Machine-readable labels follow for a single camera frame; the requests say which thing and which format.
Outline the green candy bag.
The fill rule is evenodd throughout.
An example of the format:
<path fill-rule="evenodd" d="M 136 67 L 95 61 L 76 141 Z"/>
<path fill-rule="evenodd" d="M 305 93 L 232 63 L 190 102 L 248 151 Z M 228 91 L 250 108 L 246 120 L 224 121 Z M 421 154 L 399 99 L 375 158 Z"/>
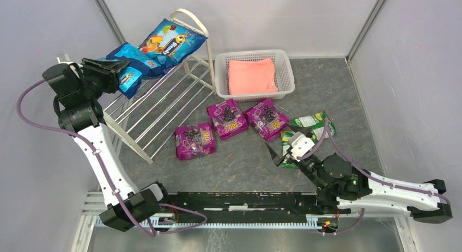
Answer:
<path fill-rule="evenodd" d="M 325 118 L 327 118 L 327 114 L 322 110 L 319 113 L 292 119 L 291 123 L 298 127 L 310 127 L 312 129 L 311 139 L 317 143 L 324 133 Z"/>
<path fill-rule="evenodd" d="M 282 130 L 281 131 L 283 154 L 285 154 L 287 152 L 287 150 L 290 148 L 290 145 L 288 144 L 288 141 L 293 135 L 294 135 L 293 131 L 287 131 L 287 130 Z M 284 168 L 297 169 L 297 166 L 294 163 L 288 162 L 288 161 L 283 161 L 281 166 L 284 167 Z"/>

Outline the blue candy bag back side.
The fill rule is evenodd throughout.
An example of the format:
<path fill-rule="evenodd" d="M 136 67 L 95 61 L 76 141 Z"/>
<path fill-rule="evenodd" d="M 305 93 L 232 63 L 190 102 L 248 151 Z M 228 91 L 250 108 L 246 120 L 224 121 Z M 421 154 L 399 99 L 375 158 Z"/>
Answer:
<path fill-rule="evenodd" d="M 129 65 L 119 74 L 118 90 L 131 99 L 139 90 L 143 79 L 156 79 L 163 74 L 163 67 L 145 53 L 126 42 L 99 60 L 123 61 Z"/>

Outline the purple candy bag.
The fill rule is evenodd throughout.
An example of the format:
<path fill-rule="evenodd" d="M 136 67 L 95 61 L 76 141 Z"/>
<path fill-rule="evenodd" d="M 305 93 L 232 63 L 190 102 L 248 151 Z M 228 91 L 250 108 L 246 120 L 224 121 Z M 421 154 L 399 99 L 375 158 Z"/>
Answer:
<path fill-rule="evenodd" d="M 244 111 L 244 117 L 267 142 L 273 141 L 290 121 L 270 99 L 263 99 Z"/>
<path fill-rule="evenodd" d="M 209 122 L 177 127 L 174 136 L 175 153 L 180 161 L 203 157 L 216 152 L 213 129 Z"/>
<path fill-rule="evenodd" d="M 246 131 L 249 127 L 243 112 L 234 99 L 227 99 L 209 106 L 206 111 L 221 140 L 226 140 Z"/>

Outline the blue candy bag with fruits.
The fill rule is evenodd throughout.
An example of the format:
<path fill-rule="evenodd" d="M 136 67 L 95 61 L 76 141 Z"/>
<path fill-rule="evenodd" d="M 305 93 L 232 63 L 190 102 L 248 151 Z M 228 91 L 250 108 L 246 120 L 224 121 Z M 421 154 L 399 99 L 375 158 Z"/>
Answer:
<path fill-rule="evenodd" d="M 198 50 L 206 40 L 202 34 L 163 19 L 138 49 L 164 69 L 170 69 Z"/>

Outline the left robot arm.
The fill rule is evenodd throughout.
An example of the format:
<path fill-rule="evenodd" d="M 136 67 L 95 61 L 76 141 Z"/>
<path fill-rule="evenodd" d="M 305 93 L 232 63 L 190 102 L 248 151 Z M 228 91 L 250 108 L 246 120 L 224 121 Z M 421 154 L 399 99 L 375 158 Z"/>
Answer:
<path fill-rule="evenodd" d="M 59 63 L 43 72 L 55 92 L 53 108 L 61 131 L 73 137 L 87 157 L 101 186 L 106 210 L 102 223 L 125 232 L 161 211 L 162 190 L 139 190 L 127 176 L 112 143 L 110 129 L 98 99 L 115 93 L 128 60 Z"/>

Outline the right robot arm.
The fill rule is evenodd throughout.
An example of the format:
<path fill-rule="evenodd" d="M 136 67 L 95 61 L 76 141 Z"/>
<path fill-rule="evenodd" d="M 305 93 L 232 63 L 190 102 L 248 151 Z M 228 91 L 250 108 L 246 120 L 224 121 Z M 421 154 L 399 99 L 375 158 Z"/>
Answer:
<path fill-rule="evenodd" d="M 443 180 L 411 183 L 364 170 L 342 153 L 332 135 L 329 139 L 336 152 L 321 161 L 314 153 L 323 141 L 313 142 L 313 130 L 294 125 L 289 128 L 295 133 L 283 155 L 278 155 L 271 146 L 267 148 L 276 166 L 292 162 L 316 186 L 314 206 L 319 212 L 362 209 L 401 214 L 428 224 L 452 219 Z"/>

